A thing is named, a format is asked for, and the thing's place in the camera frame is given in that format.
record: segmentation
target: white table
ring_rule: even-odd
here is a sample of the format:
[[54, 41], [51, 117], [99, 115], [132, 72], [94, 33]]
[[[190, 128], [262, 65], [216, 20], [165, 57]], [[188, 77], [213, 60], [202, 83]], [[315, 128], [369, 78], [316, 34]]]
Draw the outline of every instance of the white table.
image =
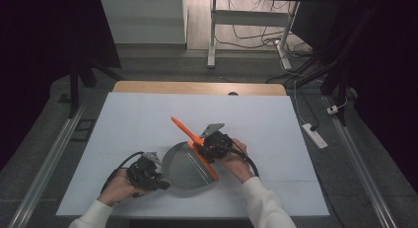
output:
[[[187, 83], [174, 84], [181, 85], [187, 87]], [[329, 214], [289, 97], [110, 93], [57, 215], [82, 215], [111, 171], [132, 153], [156, 151], [163, 158], [172, 146], [188, 140], [171, 116], [198, 134], [208, 123], [223, 122], [221, 131], [247, 144], [261, 180], [278, 194], [291, 216]], [[246, 218], [241, 184], [218, 165], [214, 169], [221, 178], [218, 182], [194, 190], [171, 187], [128, 198], [112, 215]]]

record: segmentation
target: white sleeve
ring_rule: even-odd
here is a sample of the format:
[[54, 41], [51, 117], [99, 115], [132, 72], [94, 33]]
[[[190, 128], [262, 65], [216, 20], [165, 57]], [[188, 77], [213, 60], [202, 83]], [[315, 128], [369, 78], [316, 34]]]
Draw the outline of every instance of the white sleeve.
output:
[[255, 228], [296, 228], [277, 195], [266, 189], [259, 177], [244, 182], [243, 190], [248, 217]]
[[94, 200], [86, 213], [75, 219], [69, 228], [105, 228], [105, 224], [113, 211], [110, 206]]

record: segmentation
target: table leg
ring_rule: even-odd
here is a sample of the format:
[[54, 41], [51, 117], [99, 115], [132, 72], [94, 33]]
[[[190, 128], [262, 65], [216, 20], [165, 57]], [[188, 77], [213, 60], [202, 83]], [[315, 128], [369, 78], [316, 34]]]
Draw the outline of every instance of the table leg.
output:
[[280, 60], [282, 61], [283, 68], [285, 70], [291, 70], [292, 69], [292, 66], [290, 65], [289, 59], [286, 55], [285, 44], [286, 44], [286, 39], [289, 35], [290, 28], [292, 27], [293, 20], [295, 18], [296, 9], [298, 8], [298, 5], [299, 5], [299, 2], [291, 2], [290, 5], [292, 3], [294, 3], [294, 5], [293, 5], [293, 7], [292, 7], [292, 9], [289, 13], [288, 19], [286, 21], [286, 26], [285, 26], [285, 30], [283, 31], [283, 36], [280, 39], [279, 43], [276, 45], [277, 51], [279, 51]]
[[216, 0], [211, 0], [211, 27], [208, 51], [208, 68], [215, 68], [215, 26], [216, 26]]

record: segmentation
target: human hand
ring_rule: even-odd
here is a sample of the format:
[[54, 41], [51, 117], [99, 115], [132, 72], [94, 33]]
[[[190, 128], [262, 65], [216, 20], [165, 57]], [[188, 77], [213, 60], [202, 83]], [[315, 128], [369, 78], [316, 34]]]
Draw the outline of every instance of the human hand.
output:
[[126, 169], [120, 169], [98, 197], [98, 200], [108, 206], [114, 206], [117, 202], [130, 197], [136, 192], [147, 194], [150, 191], [132, 186], [126, 174]]
[[[246, 145], [236, 138], [233, 138], [233, 148], [243, 151], [246, 155]], [[241, 156], [229, 152], [226, 157], [218, 160], [225, 168], [227, 168], [237, 179], [244, 183], [248, 179], [254, 177], [254, 174], [249, 169], [249, 164]]]

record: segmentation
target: white wall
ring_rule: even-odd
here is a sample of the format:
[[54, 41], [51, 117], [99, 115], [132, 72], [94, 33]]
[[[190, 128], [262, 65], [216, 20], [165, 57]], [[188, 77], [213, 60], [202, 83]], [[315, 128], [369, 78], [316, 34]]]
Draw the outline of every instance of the white wall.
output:
[[184, 0], [102, 0], [115, 43], [186, 43]]

